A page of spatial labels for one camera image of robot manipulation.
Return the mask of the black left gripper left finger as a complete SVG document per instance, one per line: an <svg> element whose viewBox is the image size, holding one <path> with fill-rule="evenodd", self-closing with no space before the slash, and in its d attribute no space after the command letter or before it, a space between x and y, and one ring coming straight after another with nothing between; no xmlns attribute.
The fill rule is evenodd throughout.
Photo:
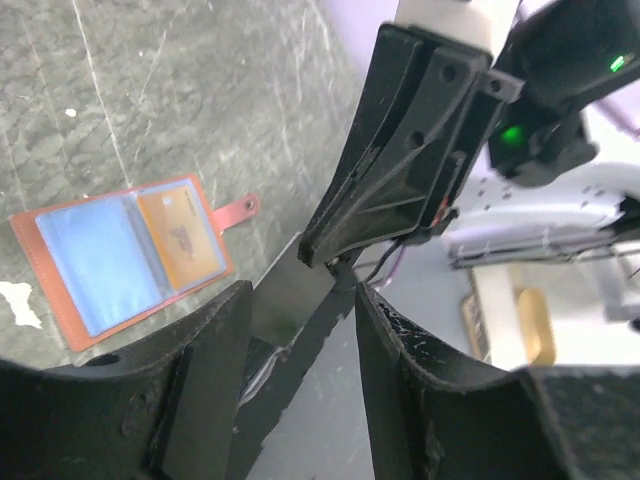
<svg viewBox="0 0 640 480"><path fill-rule="evenodd" d="M1 365L5 479L221 479L250 337L238 281L87 364Z"/></svg>

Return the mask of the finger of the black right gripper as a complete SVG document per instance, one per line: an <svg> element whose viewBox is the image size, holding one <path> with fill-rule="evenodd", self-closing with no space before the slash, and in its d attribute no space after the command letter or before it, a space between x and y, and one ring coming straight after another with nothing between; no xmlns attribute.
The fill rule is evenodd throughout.
<svg viewBox="0 0 640 480"><path fill-rule="evenodd" d="M416 229L490 53L383 24L333 179L302 234L309 267Z"/></svg>

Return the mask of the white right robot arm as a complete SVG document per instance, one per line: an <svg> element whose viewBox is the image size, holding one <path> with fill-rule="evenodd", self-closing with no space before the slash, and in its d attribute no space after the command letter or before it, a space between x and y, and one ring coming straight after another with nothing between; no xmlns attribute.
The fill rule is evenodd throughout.
<svg viewBox="0 0 640 480"><path fill-rule="evenodd" d="M585 109L639 78L635 1L402 1L377 34L308 266L456 228L457 268L596 265L639 236L639 169L600 164Z"/></svg>

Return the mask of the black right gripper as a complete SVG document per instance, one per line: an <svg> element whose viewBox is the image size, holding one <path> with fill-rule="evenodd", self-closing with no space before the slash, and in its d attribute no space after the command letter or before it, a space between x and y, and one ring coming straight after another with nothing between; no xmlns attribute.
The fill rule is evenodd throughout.
<svg viewBox="0 0 640 480"><path fill-rule="evenodd" d="M516 24L496 63L524 83L489 139L491 166L541 187L592 161L583 109L639 77L636 1L553 1Z"/></svg>

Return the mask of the pink leather card holder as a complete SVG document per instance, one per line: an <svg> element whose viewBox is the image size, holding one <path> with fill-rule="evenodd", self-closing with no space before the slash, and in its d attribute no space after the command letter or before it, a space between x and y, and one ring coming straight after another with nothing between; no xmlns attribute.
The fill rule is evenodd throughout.
<svg viewBox="0 0 640 480"><path fill-rule="evenodd" d="M228 262L225 274L182 293L169 285L136 203L140 190L181 179L200 192ZM68 346L82 352L229 275L233 265L222 234L259 210L253 193L214 209L200 180L185 175L26 211L11 216L10 225Z"/></svg>

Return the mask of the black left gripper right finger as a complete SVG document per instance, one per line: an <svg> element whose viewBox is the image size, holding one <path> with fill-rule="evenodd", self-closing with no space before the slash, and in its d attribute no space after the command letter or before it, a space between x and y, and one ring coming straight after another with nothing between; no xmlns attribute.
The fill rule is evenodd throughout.
<svg viewBox="0 0 640 480"><path fill-rule="evenodd" d="M634 366L523 367L478 361L355 293L356 332L378 479L635 479Z"/></svg>

